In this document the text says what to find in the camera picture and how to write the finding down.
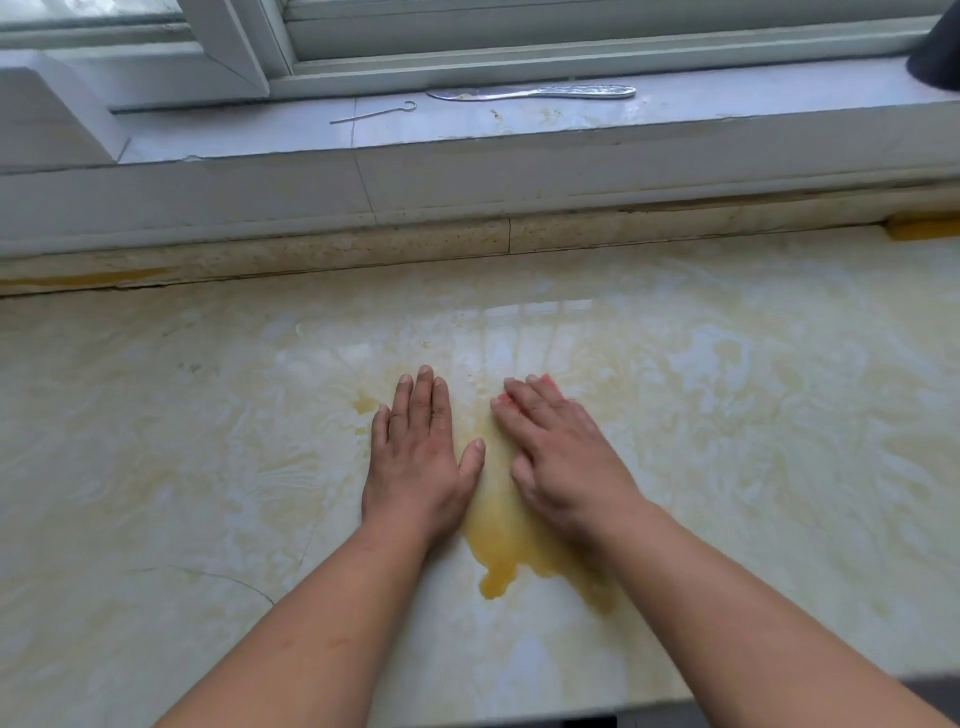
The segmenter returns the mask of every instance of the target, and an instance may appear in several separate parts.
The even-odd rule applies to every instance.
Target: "hand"
[[[416,387],[409,375],[403,375],[393,410],[381,406],[373,417],[364,522],[379,514],[395,516],[435,546],[463,521],[485,454],[483,440],[474,440],[458,465],[446,382],[434,378],[427,366],[420,367]]]
[[[522,449],[510,475],[526,504],[562,535],[595,543],[606,521],[645,502],[597,423],[549,376],[507,379],[504,389],[491,407]]]

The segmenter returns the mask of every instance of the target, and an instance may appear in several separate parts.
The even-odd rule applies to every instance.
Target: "forearm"
[[[638,500],[598,533],[601,552],[717,728],[949,725],[659,507]]]
[[[158,725],[362,728],[426,550],[399,518],[365,522]]]

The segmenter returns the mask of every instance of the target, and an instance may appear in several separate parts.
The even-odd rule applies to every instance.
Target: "knife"
[[[636,89],[628,85],[557,84],[537,86],[495,86],[493,88],[453,88],[427,91],[442,101],[502,101],[504,99],[630,99]]]

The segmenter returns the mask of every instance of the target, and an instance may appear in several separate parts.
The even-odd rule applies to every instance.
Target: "metal hook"
[[[416,111],[417,102],[416,101],[404,101],[402,107],[394,107],[393,109],[384,109],[382,111],[374,111],[373,113],[363,113],[359,116],[351,116],[348,119],[337,119],[336,121],[331,121],[330,124],[346,124],[348,121],[359,121],[360,119],[369,119],[373,116],[381,116],[385,113],[393,113],[394,111]]]

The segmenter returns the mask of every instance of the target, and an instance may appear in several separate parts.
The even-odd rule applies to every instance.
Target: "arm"
[[[524,501],[605,558],[717,728],[952,725],[636,489],[549,379],[508,380],[497,420]]]
[[[363,524],[264,617],[156,728],[362,728],[430,547],[457,529],[483,469],[460,465],[446,383],[404,376],[373,418]]]

